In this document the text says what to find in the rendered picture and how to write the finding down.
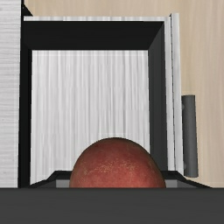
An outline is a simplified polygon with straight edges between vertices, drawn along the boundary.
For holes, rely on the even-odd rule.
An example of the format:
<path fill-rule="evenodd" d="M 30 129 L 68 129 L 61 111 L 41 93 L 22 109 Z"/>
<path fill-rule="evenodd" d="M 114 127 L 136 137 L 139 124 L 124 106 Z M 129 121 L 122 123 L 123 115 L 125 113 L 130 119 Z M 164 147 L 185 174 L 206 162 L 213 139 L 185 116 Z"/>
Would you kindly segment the red peach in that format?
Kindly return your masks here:
<path fill-rule="evenodd" d="M 87 147 L 71 173 L 70 188 L 166 188 L 152 156 L 138 143 L 106 138 Z"/>

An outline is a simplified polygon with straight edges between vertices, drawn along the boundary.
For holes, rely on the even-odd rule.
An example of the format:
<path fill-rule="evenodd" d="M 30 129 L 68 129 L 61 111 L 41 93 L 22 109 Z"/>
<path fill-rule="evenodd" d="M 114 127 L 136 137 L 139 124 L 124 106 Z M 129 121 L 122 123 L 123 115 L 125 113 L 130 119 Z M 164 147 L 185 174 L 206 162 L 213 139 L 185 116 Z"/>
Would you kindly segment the open grey drawer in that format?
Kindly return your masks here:
<path fill-rule="evenodd" d="M 199 174 L 195 99 L 181 92 L 179 15 L 35 17 L 21 28 L 19 187 L 71 171 L 107 137 L 161 171 Z"/>

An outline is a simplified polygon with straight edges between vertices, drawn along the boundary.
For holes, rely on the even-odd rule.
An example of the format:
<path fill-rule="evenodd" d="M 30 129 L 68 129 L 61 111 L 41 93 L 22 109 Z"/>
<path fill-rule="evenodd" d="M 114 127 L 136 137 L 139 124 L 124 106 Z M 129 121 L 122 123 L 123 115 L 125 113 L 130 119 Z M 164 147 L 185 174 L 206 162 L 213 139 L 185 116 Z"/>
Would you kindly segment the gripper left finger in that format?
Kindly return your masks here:
<path fill-rule="evenodd" d="M 54 171 L 49 178 L 30 185 L 30 188 L 68 188 L 71 171 Z"/>

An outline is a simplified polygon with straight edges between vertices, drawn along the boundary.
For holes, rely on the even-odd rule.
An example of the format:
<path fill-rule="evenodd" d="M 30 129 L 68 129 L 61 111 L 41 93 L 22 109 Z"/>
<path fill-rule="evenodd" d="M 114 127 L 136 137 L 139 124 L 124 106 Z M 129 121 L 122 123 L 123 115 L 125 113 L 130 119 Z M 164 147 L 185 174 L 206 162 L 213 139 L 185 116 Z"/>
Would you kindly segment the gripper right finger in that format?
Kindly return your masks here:
<path fill-rule="evenodd" d="M 203 185 L 186 179 L 178 171 L 162 171 L 167 188 L 207 188 Z"/>

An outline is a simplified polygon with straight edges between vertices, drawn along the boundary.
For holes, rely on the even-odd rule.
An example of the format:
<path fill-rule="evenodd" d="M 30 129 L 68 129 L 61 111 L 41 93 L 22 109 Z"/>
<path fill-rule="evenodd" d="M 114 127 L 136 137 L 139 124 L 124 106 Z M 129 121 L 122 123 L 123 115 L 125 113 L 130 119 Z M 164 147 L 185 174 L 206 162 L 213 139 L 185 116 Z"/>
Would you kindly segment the cabinet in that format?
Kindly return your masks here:
<path fill-rule="evenodd" d="M 0 189 L 18 187 L 21 0 L 0 0 Z"/>

